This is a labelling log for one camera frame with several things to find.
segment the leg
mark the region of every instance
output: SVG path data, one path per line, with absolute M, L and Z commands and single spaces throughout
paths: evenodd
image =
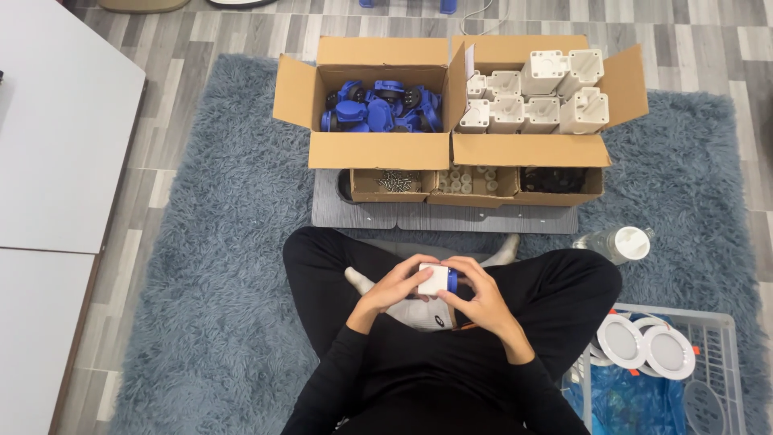
M 618 298 L 621 276 L 601 255 L 562 249 L 486 269 L 553 379 L 579 358 Z M 472 290 L 460 289 L 471 299 Z M 457 312 L 459 324 L 469 322 Z
M 282 254 L 295 308 L 320 357 L 330 349 L 359 300 L 344 269 L 352 266 L 377 283 L 402 261 L 331 228 L 315 227 L 296 230 L 284 243 Z

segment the floor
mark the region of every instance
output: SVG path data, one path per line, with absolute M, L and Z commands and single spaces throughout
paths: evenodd
M 374 9 L 356 0 L 279 0 L 244 12 L 192 0 L 161 15 L 113 14 L 77 0 L 75 15 L 144 68 L 150 85 L 59 434 L 107 432 L 145 264 L 216 56 L 314 60 L 320 35 L 448 37 L 484 1 L 459 0 L 446 16 L 439 0 L 376 0 Z M 467 32 L 494 26 L 508 2 L 508 20 L 492 33 L 585 34 L 605 56 L 642 43 L 648 87 L 734 99 L 760 319 L 773 332 L 773 0 L 496 0 L 483 19 L 465 22 Z

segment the white cable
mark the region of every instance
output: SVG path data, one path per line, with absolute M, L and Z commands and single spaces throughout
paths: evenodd
M 485 6 L 483 6 L 483 9 L 481 9 L 479 11 L 475 11 L 475 12 L 469 13 L 469 14 L 465 15 L 464 17 L 462 17 L 461 22 L 459 23 L 459 29 L 461 30 L 461 34 L 462 35 L 469 35 L 469 33 L 467 33 L 465 31 L 465 20 L 467 18 L 469 18 L 470 16 L 472 16 L 472 15 L 476 15 L 476 14 L 479 14 L 479 13 L 485 11 L 486 9 L 489 8 L 489 6 L 491 6 L 491 4 L 493 2 L 494 2 L 494 0 L 489 0 L 489 2 L 486 3 Z M 501 26 L 502 23 L 507 20 L 507 17 L 510 15 L 510 1 L 506 0 L 506 4 L 507 4 L 507 12 L 505 12 L 504 18 L 500 19 L 499 22 L 497 22 L 496 25 L 494 25 L 491 29 L 488 29 L 488 30 L 484 31 L 483 33 L 479 33 L 478 35 L 485 35 L 486 33 L 491 32 L 492 30 L 494 30 L 497 27 Z

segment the blue shaggy rug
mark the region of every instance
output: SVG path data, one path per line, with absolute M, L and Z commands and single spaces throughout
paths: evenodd
M 271 118 L 275 60 L 223 55 L 199 103 L 126 352 L 115 435 L 279 433 L 317 358 L 281 263 L 309 224 L 308 132 Z M 735 318 L 749 433 L 770 433 L 754 257 L 731 100 L 651 92 L 651 115 L 604 133 L 606 194 L 580 231 L 651 226 L 652 253 L 621 266 L 620 301 Z M 502 235 L 347 231 L 494 252 Z M 572 237 L 525 235 L 520 258 Z

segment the white sock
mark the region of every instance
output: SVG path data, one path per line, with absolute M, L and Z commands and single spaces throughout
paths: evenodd
M 518 253 L 518 245 L 521 242 L 521 237 L 518 234 L 508 235 L 505 242 L 502 243 L 502 247 L 496 254 L 492 255 L 489 259 L 481 263 L 481 267 L 489 267 L 490 265 L 507 265 L 516 260 L 516 253 Z
M 359 294 L 364 295 L 376 284 L 357 272 L 352 267 L 347 267 L 344 276 L 350 284 L 354 286 Z M 430 299 L 429 302 L 423 300 L 403 299 L 386 310 L 387 314 L 394 317 L 395 320 L 406 324 L 417 331 L 433 332 L 452 329 L 451 314 L 448 312 L 448 305 L 440 299 Z

